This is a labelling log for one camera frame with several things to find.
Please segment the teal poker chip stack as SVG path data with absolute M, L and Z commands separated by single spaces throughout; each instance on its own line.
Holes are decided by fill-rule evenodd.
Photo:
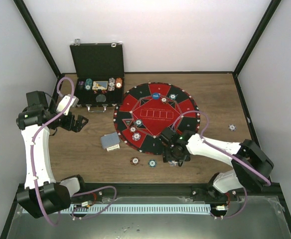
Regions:
M 149 165 L 149 167 L 156 167 L 157 162 L 156 162 L 155 160 L 150 160 L 150 161 L 148 162 L 148 165 Z

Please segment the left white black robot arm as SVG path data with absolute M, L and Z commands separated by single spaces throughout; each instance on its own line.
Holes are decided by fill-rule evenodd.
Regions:
M 84 179 L 74 175 L 57 183 L 51 169 L 49 154 L 50 130 L 63 128 L 80 132 L 88 119 L 75 117 L 70 108 L 78 98 L 68 94 L 56 109 L 49 107 L 43 91 L 26 94 L 28 106 L 18 115 L 16 124 L 21 131 L 26 153 L 24 190 L 16 196 L 18 203 L 34 218 L 57 213 L 70 207 L 71 197 L 83 201 L 88 195 Z

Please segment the blue poker chip stack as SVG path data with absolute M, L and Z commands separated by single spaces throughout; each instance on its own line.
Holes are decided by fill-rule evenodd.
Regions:
M 174 161 L 170 161 L 169 164 L 170 166 L 177 166 L 177 162 L 174 162 Z

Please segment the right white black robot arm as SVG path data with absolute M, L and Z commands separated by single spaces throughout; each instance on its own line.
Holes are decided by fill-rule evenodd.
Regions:
M 214 201 L 236 189 L 260 193 L 271 185 L 269 176 L 274 164 L 252 140 L 225 142 L 188 130 L 178 134 L 169 128 L 159 139 L 163 144 L 164 162 L 174 161 L 181 167 L 191 156 L 199 155 L 231 166 L 227 172 L 215 173 L 207 184 L 207 194 Z

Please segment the red poker chip stack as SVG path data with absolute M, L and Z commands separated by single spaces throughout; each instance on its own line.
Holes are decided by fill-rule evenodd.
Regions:
M 138 165 L 140 160 L 137 157 L 134 157 L 130 160 L 131 165 Z

